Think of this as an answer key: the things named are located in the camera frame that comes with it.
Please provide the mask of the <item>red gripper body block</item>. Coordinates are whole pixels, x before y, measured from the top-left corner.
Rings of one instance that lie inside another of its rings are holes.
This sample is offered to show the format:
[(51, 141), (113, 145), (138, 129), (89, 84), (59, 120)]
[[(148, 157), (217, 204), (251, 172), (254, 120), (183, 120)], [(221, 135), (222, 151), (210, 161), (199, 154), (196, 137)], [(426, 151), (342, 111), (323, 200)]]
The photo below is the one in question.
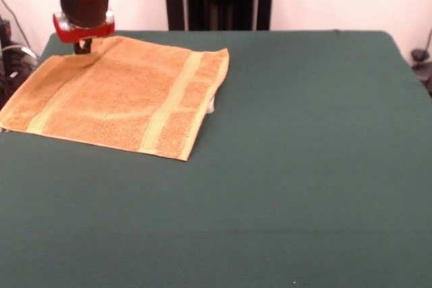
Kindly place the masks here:
[(113, 34), (115, 30), (115, 18), (111, 10), (107, 11), (104, 23), (94, 28), (75, 26), (69, 22), (64, 13), (54, 13), (53, 24), (60, 41), (64, 43), (77, 43), (80, 40), (106, 37)]

